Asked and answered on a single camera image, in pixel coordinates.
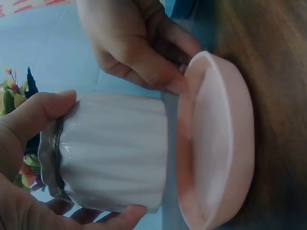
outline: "white ceramic pot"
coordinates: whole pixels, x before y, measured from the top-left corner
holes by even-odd
[[[43,182],[53,197],[112,212],[129,205],[145,206],[148,213],[158,210],[168,149],[167,117],[161,101],[88,94],[62,122],[59,175],[53,161],[56,121],[41,133],[38,153]],[[63,191],[57,176],[64,182]]]

